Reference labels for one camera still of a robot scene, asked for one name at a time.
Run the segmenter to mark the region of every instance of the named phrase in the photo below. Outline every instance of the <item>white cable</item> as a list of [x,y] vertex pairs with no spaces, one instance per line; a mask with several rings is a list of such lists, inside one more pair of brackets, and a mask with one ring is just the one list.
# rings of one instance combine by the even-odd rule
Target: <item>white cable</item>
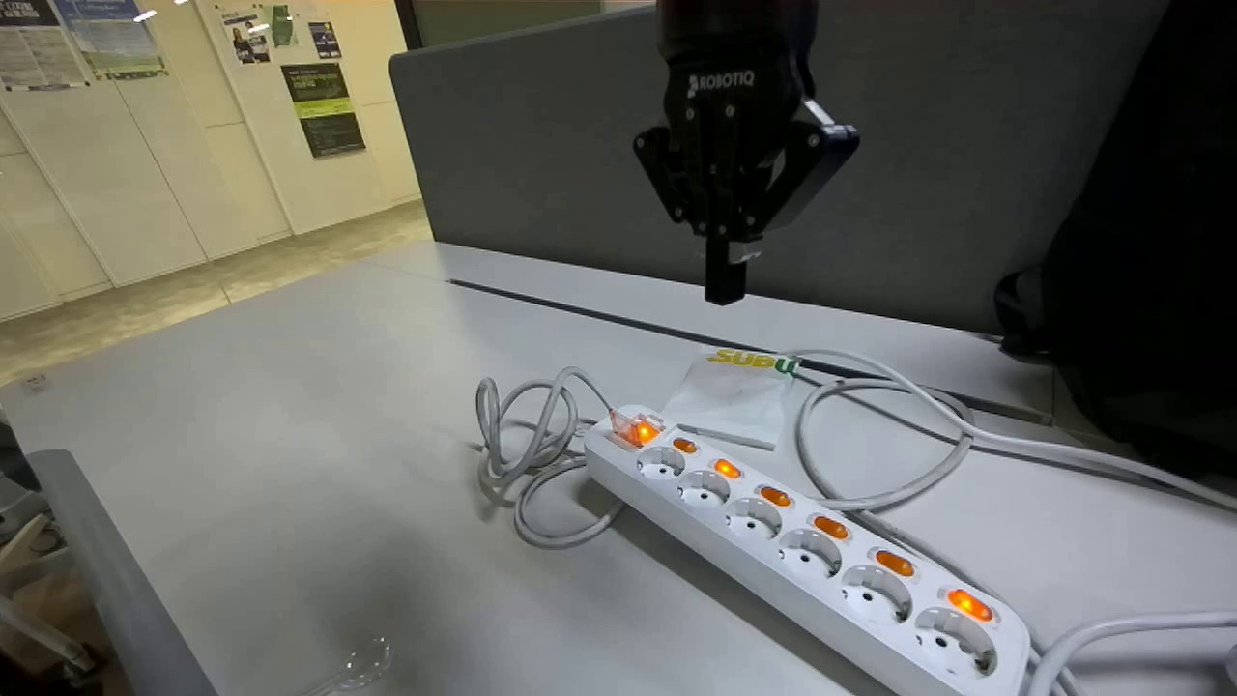
[[[568,391],[568,383],[585,383],[594,401],[614,417],[614,406],[607,401],[607,396],[585,377],[564,366],[551,383],[536,379],[536,383],[522,383],[513,386],[506,400],[497,396],[493,379],[483,379],[474,386],[474,424],[483,439],[483,471],[479,471],[479,493],[497,504],[497,508],[513,508],[513,531],[522,542],[536,544],[536,551],[568,551],[568,544],[585,544],[594,534],[604,534],[614,515],[621,511],[621,504],[614,504],[607,515],[599,515],[590,525],[573,531],[573,534],[546,534],[531,521],[531,508],[535,497],[558,481],[568,476],[576,470],[585,470],[585,459],[573,452],[576,430],[589,424],[576,409],[576,400]],[[522,421],[509,417],[509,409],[524,400],[546,391],[540,413],[536,421]],[[531,443],[516,455],[501,452],[501,435],[509,430],[524,430]]]
[[1034,452],[1042,455],[1046,463],[1054,470],[1081,470],[1081,471],[1098,471],[1098,476],[1136,476],[1136,481],[1149,481],[1149,482],[1158,482],[1158,489],[1170,489],[1187,498],[1198,498],[1198,504],[1211,504],[1211,508],[1220,508],[1220,511],[1233,511],[1237,515],[1237,498],[1220,497],[1220,493],[1211,493],[1196,481],[1184,481],[1184,476],[1170,476],[1162,470],[1153,470],[1153,463],[1141,463],[1141,459],[1130,459],[1130,455],[1110,455],[1110,452],[1092,452],[1092,449],[1076,449],[1076,445],[1054,445],[1054,443],[1028,443],[1028,439],[1006,439],[1006,435],[992,435],[992,430],[983,430],[965,417],[958,417],[956,409],[948,409],[940,400],[931,400],[921,383],[913,383],[908,377],[893,370],[890,363],[880,361],[868,361],[868,356],[854,356],[854,354],[833,354],[833,347],[800,347],[792,354],[792,361],[805,361],[805,356],[823,356],[823,361],[845,361],[845,363],[863,363],[879,377],[886,377],[890,383],[902,383],[908,396],[917,396],[924,406],[931,406],[940,417],[948,417],[952,424],[958,424],[964,435],[970,435],[979,445],[991,445],[998,452]]
[[1110,624],[1089,624],[1060,637],[1024,696],[1046,696],[1054,687],[1054,677],[1072,667],[1072,656],[1100,637],[1117,635],[1145,635],[1145,631],[1216,631],[1216,627],[1237,627],[1237,611],[1202,611],[1202,614],[1132,614],[1132,619],[1110,619]]
[[839,498],[833,489],[823,481],[823,471],[815,470],[815,455],[808,449],[808,413],[823,401],[823,400],[833,400],[833,396],[851,396],[851,391],[904,391],[902,383],[879,383],[879,379],[839,379],[833,386],[815,386],[800,409],[795,409],[795,424],[792,424],[792,449],[808,471],[808,481],[815,482],[819,498],[833,511],[890,511],[890,508],[902,508],[908,498],[921,498],[924,493],[931,493],[937,482],[944,482],[965,455],[970,455],[970,445],[973,439],[964,435],[956,443],[956,449],[931,463],[924,476],[893,489],[893,493],[879,493],[879,497],[863,497],[863,498]]

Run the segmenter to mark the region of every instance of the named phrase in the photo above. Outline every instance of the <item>white power strip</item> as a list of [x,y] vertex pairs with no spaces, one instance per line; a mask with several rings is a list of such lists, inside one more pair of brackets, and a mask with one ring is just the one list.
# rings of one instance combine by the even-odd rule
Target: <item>white power strip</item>
[[585,449],[590,481],[893,693],[1022,693],[1028,627],[937,560],[643,406]]

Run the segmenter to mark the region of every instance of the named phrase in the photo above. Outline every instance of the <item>floor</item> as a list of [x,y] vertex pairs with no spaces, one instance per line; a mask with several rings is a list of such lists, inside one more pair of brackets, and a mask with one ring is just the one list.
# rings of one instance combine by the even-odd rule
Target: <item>floor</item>
[[[84,361],[112,345],[160,334],[166,325],[227,308],[234,302],[269,293],[278,285],[300,283],[349,258],[363,258],[391,247],[428,244],[428,220],[421,207],[391,209],[366,220],[326,229],[314,238],[294,238],[266,244],[209,267],[166,275],[156,283],[108,292],[98,297],[68,302],[51,312],[0,325],[0,386],[37,383],[51,366]],[[77,577],[45,577],[19,591],[19,609],[44,614],[56,631],[90,642],[105,655],[99,675],[105,696],[129,696],[125,675],[108,651],[108,635],[77,584]],[[0,660],[14,660],[24,675],[55,680],[56,660],[32,647],[26,637],[0,627]]]

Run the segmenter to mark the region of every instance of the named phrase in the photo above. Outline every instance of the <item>table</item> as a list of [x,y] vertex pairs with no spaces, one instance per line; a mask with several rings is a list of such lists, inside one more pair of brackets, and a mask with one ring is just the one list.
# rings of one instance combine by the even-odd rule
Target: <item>table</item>
[[[140,693],[875,693],[875,686],[625,515],[585,551],[524,551],[474,504],[473,386],[573,363],[659,406],[699,336],[839,345],[970,396],[991,424],[1072,417],[1046,370],[991,339],[792,302],[710,308],[696,285],[426,244],[0,391]],[[940,445],[823,409],[841,493]],[[549,493],[549,521],[581,519]],[[1130,611],[1233,605],[1224,515],[1107,481],[973,455],[890,515],[965,560],[1054,637]],[[1212,693],[1233,635],[1130,637],[1078,660],[1092,693]]]

